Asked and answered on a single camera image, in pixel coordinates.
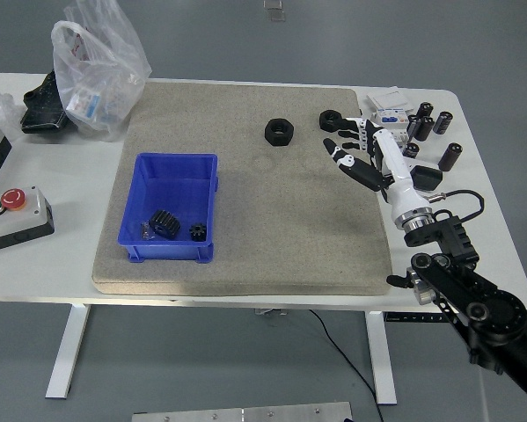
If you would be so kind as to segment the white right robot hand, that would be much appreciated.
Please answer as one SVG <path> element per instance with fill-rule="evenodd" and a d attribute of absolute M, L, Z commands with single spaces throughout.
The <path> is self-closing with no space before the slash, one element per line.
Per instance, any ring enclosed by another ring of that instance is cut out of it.
<path fill-rule="evenodd" d="M 333 140 L 325 138 L 323 144 L 338 168 L 374 192 L 385 189 L 386 201 L 392 206 L 392 220 L 398 229 L 408 232 L 409 224 L 432 223 L 432 208 L 414 189 L 412 176 L 392 132 L 362 118 L 354 118 L 349 123 L 366 144 L 368 154 L 377 160 L 377 166 L 348 154 Z"/>

